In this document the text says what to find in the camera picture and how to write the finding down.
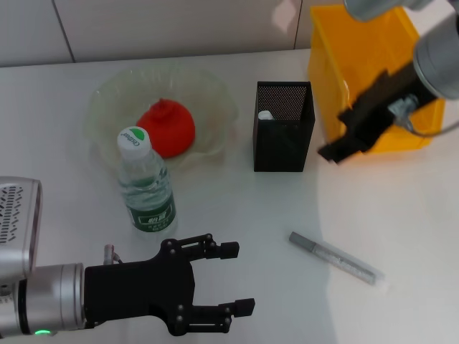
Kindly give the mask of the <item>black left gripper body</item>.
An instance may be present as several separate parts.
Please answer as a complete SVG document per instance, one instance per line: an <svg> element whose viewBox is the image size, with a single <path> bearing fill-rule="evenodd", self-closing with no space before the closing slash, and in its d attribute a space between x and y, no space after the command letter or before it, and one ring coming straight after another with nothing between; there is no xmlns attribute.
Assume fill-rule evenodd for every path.
<svg viewBox="0 0 459 344"><path fill-rule="evenodd" d="M189 330L194 275L175 239L164 240L151 259L87 267L84 281L88 323L154 316L173 336Z"/></svg>

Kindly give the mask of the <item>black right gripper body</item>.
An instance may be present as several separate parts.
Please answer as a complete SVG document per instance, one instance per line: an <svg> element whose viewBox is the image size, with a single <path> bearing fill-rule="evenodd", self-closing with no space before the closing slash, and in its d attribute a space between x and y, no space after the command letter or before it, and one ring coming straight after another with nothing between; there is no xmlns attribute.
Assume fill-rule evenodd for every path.
<svg viewBox="0 0 459 344"><path fill-rule="evenodd" d="M437 96L422 83L412 65L405 65L392 75L383 72L339 115L346 126L343 137L354 137L358 141L362 136L380 137L395 121L389 106L407 98L414 100L414 109L418 109L436 100Z"/></svg>

